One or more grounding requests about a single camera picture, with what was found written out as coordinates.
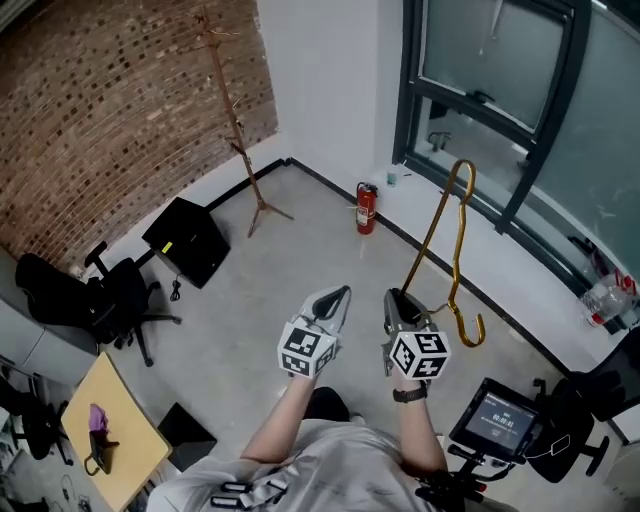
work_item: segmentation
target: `gray floor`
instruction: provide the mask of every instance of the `gray floor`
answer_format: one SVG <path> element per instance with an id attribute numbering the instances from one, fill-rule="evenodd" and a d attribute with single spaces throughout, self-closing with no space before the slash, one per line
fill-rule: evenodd
<path id="1" fill-rule="evenodd" d="M 334 387 L 370 425 L 395 432 L 391 384 L 383 376 L 380 353 L 385 341 L 382 298 L 387 288 L 402 283 L 415 251 L 380 225 L 373 235 L 359 236 L 350 205 L 295 167 L 273 172 L 260 185 L 265 198 L 293 214 L 295 222 L 265 215 L 247 239 L 254 208 L 249 189 L 216 210 L 214 218 L 232 246 L 224 265 L 203 290 L 185 283 L 179 302 L 158 301 L 158 308 L 182 316 L 184 323 L 144 327 L 156 361 L 153 368 L 144 366 L 136 347 L 110 349 L 115 364 L 153 421 L 159 422 L 178 401 L 219 439 L 214 454 L 235 457 L 287 383 L 276 361 L 284 323 L 311 292 L 349 284 L 354 295 L 343 331 L 344 349 L 320 383 Z M 157 258 L 143 273 L 147 279 L 157 278 L 163 286 L 159 296 L 168 297 L 175 276 Z M 449 286 L 447 276 L 425 263 L 411 291 L 435 306 L 445 300 Z M 447 371 L 434 383 L 429 398 L 435 426 L 445 434 L 486 376 L 528 395 L 533 393 L 534 377 L 551 383 L 559 378 L 537 351 L 475 297 L 461 290 L 458 299 L 468 323 L 476 313 L 484 315 L 487 341 L 476 349 L 465 348 L 457 340 L 451 314 L 445 311 L 436 317 L 453 349 Z M 584 475 L 586 458 L 558 485 L 545 482 L 529 466 L 518 467 L 506 480 L 490 484 L 488 495 L 522 512 L 622 510 L 622 500 L 603 484 L 619 441 L 600 424 L 592 439 L 599 442 L 605 433 L 612 436 L 612 446 L 593 478 Z M 76 491 L 92 496 L 95 511 L 106 510 L 80 466 L 71 469 Z M 23 497 L 39 499 L 44 494 L 67 510 L 59 490 L 65 468 L 57 456 L 43 463 L 23 457 L 14 470 L 13 480 Z"/>

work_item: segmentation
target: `computer monitor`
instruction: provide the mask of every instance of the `computer monitor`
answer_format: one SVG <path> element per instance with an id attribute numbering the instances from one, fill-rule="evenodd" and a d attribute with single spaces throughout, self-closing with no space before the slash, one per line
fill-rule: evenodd
<path id="1" fill-rule="evenodd" d="M 452 430 L 451 440 L 504 462 L 523 464 L 537 418 L 535 402 L 487 378 Z"/>

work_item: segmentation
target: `red fire extinguisher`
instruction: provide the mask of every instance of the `red fire extinguisher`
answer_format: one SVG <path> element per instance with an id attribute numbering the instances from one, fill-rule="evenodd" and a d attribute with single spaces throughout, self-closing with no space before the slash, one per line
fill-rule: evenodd
<path id="1" fill-rule="evenodd" d="M 376 216 L 376 197 L 378 196 L 378 187 L 361 181 L 358 183 L 356 206 L 356 224 L 358 232 L 368 235 L 373 231 Z"/>

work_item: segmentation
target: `person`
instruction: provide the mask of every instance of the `person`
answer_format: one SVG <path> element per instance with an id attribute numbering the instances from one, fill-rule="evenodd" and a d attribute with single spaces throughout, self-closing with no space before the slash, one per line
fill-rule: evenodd
<path id="1" fill-rule="evenodd" d="M 394 369 L 399 442 L 349 422 L 349 411 L 331 388 L 294 376 L 239 460 L 204 457 L 159 485 L 148 512 L 216 509 L 278 512 L 438 511 L 416 496 L 418 478 L 447 471 L 434 432 L 426 386 Z M 498 502 L 467 501 L 466 510 L 511 511 Z"/>

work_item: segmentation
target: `white t-shirt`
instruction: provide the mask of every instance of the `white t-shirt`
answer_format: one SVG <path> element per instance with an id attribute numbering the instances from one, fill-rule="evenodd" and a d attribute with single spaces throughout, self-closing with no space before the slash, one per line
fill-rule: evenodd
<path id="1" fill-rule="evenodd" d="M 438 512 L 415 495 L 420 484 L 400 468 L 397 442 L 352 423 L 305 420 L 292 453 L 281 465 L 207 456 L 158 486 L 147 512 L 215 512 L 215 503 L 269 512 Z M 250 489 L 229 488 L 229 483 Z M 485 500 L 466 510 L 513 510 Z"/>

